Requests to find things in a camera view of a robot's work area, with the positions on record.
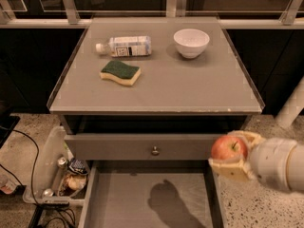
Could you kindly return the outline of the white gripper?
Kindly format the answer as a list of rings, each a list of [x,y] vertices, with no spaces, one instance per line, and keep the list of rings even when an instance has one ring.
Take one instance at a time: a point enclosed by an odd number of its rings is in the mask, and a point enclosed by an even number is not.
[[[255,174],[258,182],[265,187],[291,191],[287,181],[287,161],[297,141],[281,138],[266,140],[258,133],[243,130],[231,131],[229,135],[241,138],[252,150],[249,162],[244,159],[220,161],[210,158],[208,162],[215,173],[232,181],[251,181]]]

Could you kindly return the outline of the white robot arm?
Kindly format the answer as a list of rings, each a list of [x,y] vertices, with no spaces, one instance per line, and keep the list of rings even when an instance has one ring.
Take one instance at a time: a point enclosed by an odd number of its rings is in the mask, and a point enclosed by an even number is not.
[[[304,145],[243,130],[216,139],[208,160],[212,170],[233,181],[258,181],[285,192],[304,192]]]

